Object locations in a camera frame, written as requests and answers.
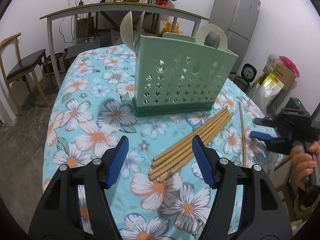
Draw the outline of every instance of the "pink bag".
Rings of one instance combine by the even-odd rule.
[[[293,73],[294,73],[294,75],[296,77],[300,77],[300,73],[299,73],[296,65],[291,60],[289,60],[285,56],[279,56],[279,58],[282,60],[283,65],[285,65],[286,67],[292,69],[292,71],[293,71]]]

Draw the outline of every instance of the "wooden chopstick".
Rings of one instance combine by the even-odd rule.
[[[230,118],[233,116],[233,114],[228,114],[227,116],[223,117],[220,122],[215,126],[213,130],[209,134],[206,134],[202,139],[204,144],[208,144],[213,137],[217,135],[217,133],[221,130],[221,128],[230,120]],[[161,169],[157,167],[157,172],[154,172],[153,174],[149,175],[149,180],[155,180],[160,175],[164,174],[166,171],[171,169],[173,166],[177,165],[180,161],[182,161],[184,158],[188,157],[188,155],[192,155],[192,146],[183,154],[181,154],[178,158],[173,156],[174,160],[166,161],[161,166]]]
[[[199,130],[199,132],[196,134],[199,134],[200,138],[202,138],[202,136],[205,136],[207,133],[210,132],[210,128],[212,129],[220,121],[220,118],[222,116],[225,116],[225,114],[228,114],[228,111],[223,110],[223,111],[220,111],[219,113],[217,113],[214,116],[215,117],[215,119],[213,119],[214,122],[211,122],[209,127],[207,126],[204,129]],[[166,162],[168,160],[168,158],[171,158],[173,156],[178,157],[183,152],[185,152],[188,148],[191,148],[191,140],[190,139],[188,141],[183,142],[180,145],[179,145],[179,142],[177,144],[175,144],[177,146],[176,149],[172,150],[171,152],[169,152],[168,154],[166,154],[162,158],[154,161],[151,164],[151,167],[154,169],[154,168],[158,167],[159,165],[161,165],[162,163]]]
[[[241,133],[242,133],[242,167],[247,167],[247,149],[246,149],[246,143],[245,143],[245,131],[244,131],[243,114],[242,114],[241,103],[238,102],[238,104],[239,104],[240,121],[241,121]]]
[[[214,133],[215,128],[218,127],[224,120],[226,120],[228,118],[228,116],[229,116],[229,112],[226,112],[226,114],[223,114],[220,119],[218,119],[218,120],[216,120],[216,122],[214,122],[211,130],[206,130],[206,131],[202,132],[201,134],[199,134],[200,138],[206,139],[206,138],[210,137],[211,134]],[[163,169],[165,169],[168,165],[171,165],[171,167],[173,167],[175,164],[177,164],[179,161],[181,161],[184,157],[186,157],[188,155],[188,153],[191,153],[191,152],[192,152],[192,142],[189,141],[189,143],[187,144],[186,147],[184,147],[183,149],[178,151],[175,155],[171,156],[166,161],[161,163],[159,166],[157,166],[156,168],[151,170],[149,172],[149,176],[151,178],[153,178],[155,173],[159,174],[159,172],[162,172],[162,173],[166,172],[167,170],[163,171]]]
[[[207,140],[203,141],[204,145],[207,145],[213,137],[217,135],[217,133],[229,122],[231,117],[233,116],[233,113],[228,116],[228,118],[217,128],[216,133],[213,134],[211,138],[207,138]],[[176,173],[178,170],[180,170],[184,165],[186,165],[192,158],[194,157],[194,154],[189,154],[184,160],[182,160],[177,166],[175,166],[171,171],[168,171],[168,173],[161,177],[159,179],[159,183],[162,183],[166,179],[170,178],[174,173]]]
[[[190,133],[189,135],[187,135],[186,137],[184,137],[183,139],[181,139],[180,141],[178,141],[177,143],[175,143],[174,145],[172,145],[170,148],[166,149],[164,152],[160,153],[159,155],[157,155],[156,157],[153,158],[153,161],[156,161],[160,158],[162,158],[163,156],[165,156],[167,153],[175,151],[177,145],[180,145],[184,142],[189,141],[191,138],[193,138],[193,136],[195,136],[200,130],[208,127],[216,118],[217,116],[219,116],[220,114],[222,114],[223,111],[225,111],[228,107],[225,106],[224,108],[222,108],[220,110],[220,112],[218,112],[217,114],[215,114],[210,120],[208,120],[206,123],[204,123],[203,125],[201,125],[200,127],[198,127],[197,129],[195,129],[192,133]]]

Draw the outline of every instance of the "human hand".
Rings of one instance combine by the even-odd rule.
[[[317,160],[319,163],[320,145],[318,142],[314,142],[310,146],[309,152],[317,156]],[[294,171],[295,183],[298,187],[305,190],[303,178],[309,176],[312,173],[313,168],[316,165],[316,162],[312,160],[312,156],[310,154],[304,153],[304,150],[301,146],[293,147],[290,151],[290,157],[292,159],[292,164],[295,167],[295,171]]]

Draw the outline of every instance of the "black chair seat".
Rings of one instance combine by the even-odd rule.
[[[20,60],[14,68],[7,75],[7,79],[14,77],[15,75],[24,72],[25,70],[36,66],[37,63],[41,60],[41,58],[45,54],[45,49],[41,49],[35,53],[26,56],[22,60]]]

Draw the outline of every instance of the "power cord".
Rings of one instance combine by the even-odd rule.
[[[63,20],[61,21],[61,23],[60,23],[60,25],[59,25],[59,32],[60,32],[60,34],[61,34],[62,37],[63,37],[64,43],[71,43],[71,42],[73,41],[73,38],[72,38],[72,41],[66,42],[66,39],[65,39],[64,35],[62,34],[61,29],[60,29],[60,28],[61,28],[61,25],[62,25],[62,23],[63,23],[63,21],[64,21],[64,19],[65,19],[65,17],[63,18]]]
[[[167,25],[165,25],[165,23],[163,22],[163,20],[161,19],[161,17],[159,16],[160,20],[162,21],[162,23],[164,24],[164,27],[167,29],[168,32],[170,32],[167,28]]]
[[[75,5],[77,5],[77,2],[82,2],[82,0],[75,0]],[[73,40],[73,33],[72,33],[72,19],[73,19],[73,15],[71,16],[71,20],[70,20],[70,32],[71,32],[71,37],[72,37],[72,40]]]

